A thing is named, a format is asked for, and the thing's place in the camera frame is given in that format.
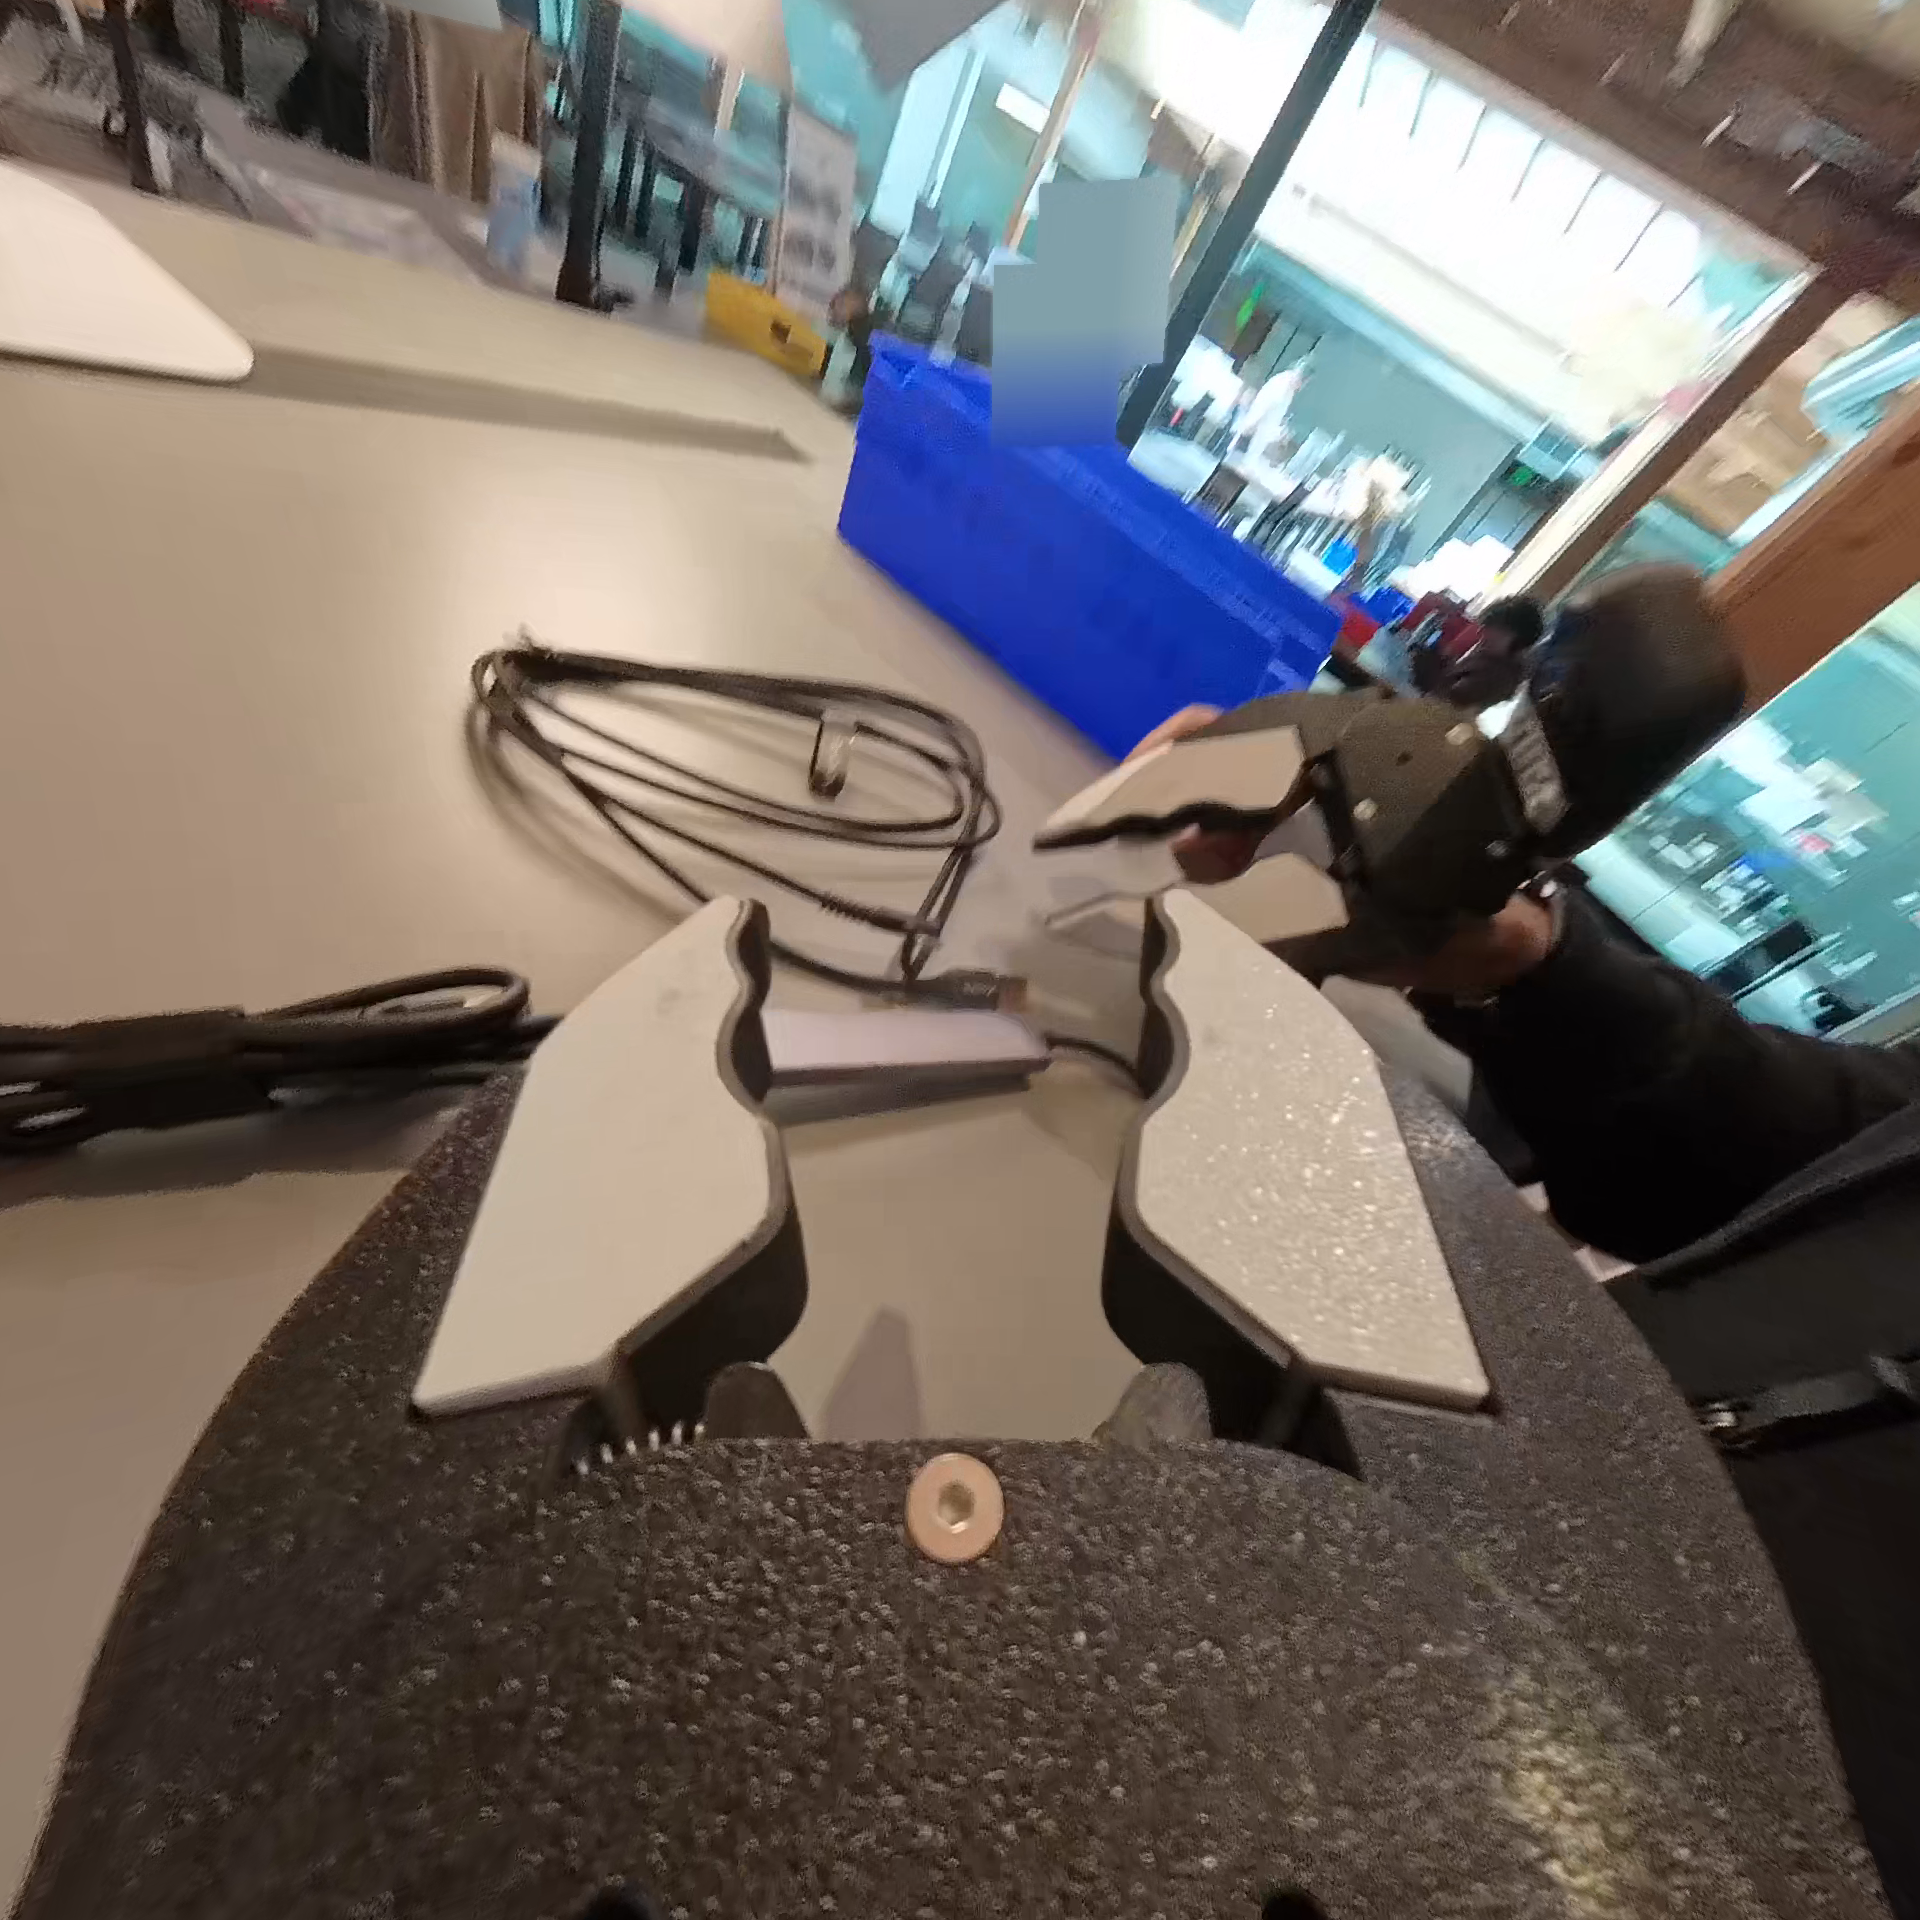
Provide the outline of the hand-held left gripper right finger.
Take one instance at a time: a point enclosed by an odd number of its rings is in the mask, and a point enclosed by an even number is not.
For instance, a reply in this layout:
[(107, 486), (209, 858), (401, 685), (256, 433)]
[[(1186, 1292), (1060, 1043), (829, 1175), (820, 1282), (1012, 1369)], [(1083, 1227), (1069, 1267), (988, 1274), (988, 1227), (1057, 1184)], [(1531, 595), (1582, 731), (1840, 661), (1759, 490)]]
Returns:
[(1477, 1418), (1495, 1384), (1374, 1043), (1197, 891), (1144, 904), (1142, 1114), (1099, 1308), (1222, 1439), (1294, 1444), (1327, 1388)]

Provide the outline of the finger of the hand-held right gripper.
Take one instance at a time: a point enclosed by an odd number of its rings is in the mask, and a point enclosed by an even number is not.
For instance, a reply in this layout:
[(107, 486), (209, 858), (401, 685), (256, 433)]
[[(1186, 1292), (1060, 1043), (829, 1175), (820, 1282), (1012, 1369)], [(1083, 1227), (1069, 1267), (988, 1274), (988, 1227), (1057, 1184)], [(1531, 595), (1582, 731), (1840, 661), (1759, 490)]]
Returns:
[(1168, 870), (1159, 888), (1108, 888), (1042, 914), (1050, 939), (1083, 950), (1122, 950), (1144, 930), (1144, 904), (1192, 898), (1261, 950), (1347, 924), (1343, 888), (1298, 855), (1269, 855), (1233, 880), (1192, 880)]
[(1308, 752), (1298, 731), (1186, 732), (1071, 791), (1039, 828), (1033, 855), (1108, 844), (1174, 844), (1186, 828), (1276, 828), (1303, 810)]

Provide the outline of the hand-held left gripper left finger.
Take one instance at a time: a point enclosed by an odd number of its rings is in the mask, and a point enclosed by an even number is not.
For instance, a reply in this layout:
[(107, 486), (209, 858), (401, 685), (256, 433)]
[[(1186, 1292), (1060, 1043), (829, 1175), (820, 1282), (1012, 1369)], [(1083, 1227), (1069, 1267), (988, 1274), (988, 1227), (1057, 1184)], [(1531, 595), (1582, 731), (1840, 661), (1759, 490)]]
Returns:
[(770, 907), (715, 898), (531, 1054), (413, 1413), (600, 1400), (622, 1439), (697, 1434), (727, 1369), (807, 1306), (770, 1117)]

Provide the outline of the silver usb hub with cable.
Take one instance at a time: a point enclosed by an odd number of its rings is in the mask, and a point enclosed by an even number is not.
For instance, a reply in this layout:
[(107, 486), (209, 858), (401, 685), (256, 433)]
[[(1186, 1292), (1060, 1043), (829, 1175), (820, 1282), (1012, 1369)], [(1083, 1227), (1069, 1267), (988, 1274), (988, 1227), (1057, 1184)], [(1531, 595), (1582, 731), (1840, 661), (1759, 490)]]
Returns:
[(1098, 1042), (1039, 1031), (1012, 1011), (764, 1011), (772, 1088), (1030, 1087), (1050, 1064), (1142, 1065)]

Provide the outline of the person's right forearm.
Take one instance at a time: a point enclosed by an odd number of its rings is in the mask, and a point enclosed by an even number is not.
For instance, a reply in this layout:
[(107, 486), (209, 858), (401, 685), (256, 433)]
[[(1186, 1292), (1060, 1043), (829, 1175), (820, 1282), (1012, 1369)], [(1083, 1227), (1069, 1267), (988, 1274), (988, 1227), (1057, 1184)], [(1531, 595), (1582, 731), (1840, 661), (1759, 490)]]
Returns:
[(1409, 996), (1526, 1139), (1551, 1222), (1641, 1272), (1894, 1207), (1913, 1230), (1920, 1065), (1745, 1024), (1556, 888), (1556, 950), (1495, 1002)]

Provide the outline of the person's right hand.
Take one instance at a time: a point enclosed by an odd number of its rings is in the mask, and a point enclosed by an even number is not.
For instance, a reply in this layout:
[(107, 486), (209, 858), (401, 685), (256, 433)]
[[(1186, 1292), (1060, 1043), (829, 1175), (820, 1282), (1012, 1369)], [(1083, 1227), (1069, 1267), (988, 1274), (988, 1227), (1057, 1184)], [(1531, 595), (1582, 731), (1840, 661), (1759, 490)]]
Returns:
[(1330, 976), (1431, 996), (1431, 1002), (1495, 1002), (1518, 976), (1539, 970), (1556, 950), (1556, 891), (1511, 891), (1491, 919), (1465, 919), (1439, 950), (1405, 959), (1343, 959)]

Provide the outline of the blue plastic bin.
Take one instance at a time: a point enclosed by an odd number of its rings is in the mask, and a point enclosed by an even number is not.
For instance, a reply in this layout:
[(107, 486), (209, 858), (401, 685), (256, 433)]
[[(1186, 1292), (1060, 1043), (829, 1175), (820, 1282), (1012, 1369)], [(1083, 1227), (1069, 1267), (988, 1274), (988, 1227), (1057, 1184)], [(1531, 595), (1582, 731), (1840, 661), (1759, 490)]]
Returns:
[(1186, 706), (1308, 689), (1340, 608), (1122, 449), (999, 449), (988, 374), (869, 349), (842, 541), (1098, 752)]

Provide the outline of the black pole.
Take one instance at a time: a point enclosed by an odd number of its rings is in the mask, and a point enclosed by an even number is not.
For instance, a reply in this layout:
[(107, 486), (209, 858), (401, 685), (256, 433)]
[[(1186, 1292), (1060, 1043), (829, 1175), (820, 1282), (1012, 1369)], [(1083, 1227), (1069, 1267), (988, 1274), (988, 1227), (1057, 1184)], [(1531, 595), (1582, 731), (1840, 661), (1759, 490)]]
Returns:
[(610, 315), (622, 306), (622, 295), (600, 272), (618, 47), (622, 47), (622, 8), (589, 0), (580, 47), (569, 62), (575, 106), (569, 106), (569, 205), (563, 205), (558, 306), (580, 306), (593, 315)]
[(1347, 62), (1353, 38), (1374, 29), (1374, 0), (1330, 0), (1269, 129), (1261, 137), (1239, 191), (1222, 208), (1213, 235), (1204, 243), (1204, 253), (1192, 262), (1192, 272), (1179, 275), (1179, 295), (1168, 306), (1168, 332), (1163, 332), (1163, 357), (1151, 366), (1142, 366), (1142, 380), (1130, 387), (1122, 407), (1116, 407), (1116, 440), (1135, 449), (1163, 402), (1163, 391), (1179, 374), (1179, 357), (1192, 349), (1222, 283), (1233, 275), (1239, 253), (1250, 247), (1261, 208), (1269, 205), (1269, 191), (1279, 184), (1286, 165), (1298, 158), (1308, 117), (1327, 106), (1327, 93), (1340, 79), (1340, 70)]

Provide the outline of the yellow plastic bin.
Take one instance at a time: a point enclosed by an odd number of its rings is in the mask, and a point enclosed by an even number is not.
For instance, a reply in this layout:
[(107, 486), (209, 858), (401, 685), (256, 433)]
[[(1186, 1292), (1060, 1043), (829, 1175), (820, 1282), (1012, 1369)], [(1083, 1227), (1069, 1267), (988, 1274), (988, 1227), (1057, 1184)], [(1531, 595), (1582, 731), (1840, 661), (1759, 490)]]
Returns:
[(802, 387), (822, 387), (829, 340), (752, 275), (707, 272), (702, 329)]

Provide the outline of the person's black jacket torso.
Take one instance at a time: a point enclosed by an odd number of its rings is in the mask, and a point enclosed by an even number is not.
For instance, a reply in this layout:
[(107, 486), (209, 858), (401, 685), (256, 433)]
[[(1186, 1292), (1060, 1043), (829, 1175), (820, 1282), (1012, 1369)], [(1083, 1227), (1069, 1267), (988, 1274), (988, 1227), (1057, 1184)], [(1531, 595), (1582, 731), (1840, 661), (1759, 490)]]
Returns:
[(1894, 1917), (1920, 1907), (1913, 1109), (1613, 1282), (1755, 1524)]

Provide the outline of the white flat pad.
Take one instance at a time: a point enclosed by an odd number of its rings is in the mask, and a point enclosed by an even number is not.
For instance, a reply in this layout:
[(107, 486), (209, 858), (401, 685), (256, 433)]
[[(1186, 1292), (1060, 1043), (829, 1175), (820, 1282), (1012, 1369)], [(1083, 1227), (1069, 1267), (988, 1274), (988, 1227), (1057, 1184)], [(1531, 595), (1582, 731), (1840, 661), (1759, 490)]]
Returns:
[(181, 387), (244, 387), (256, 349), (99, 208), (0, 165), (0, 357)]

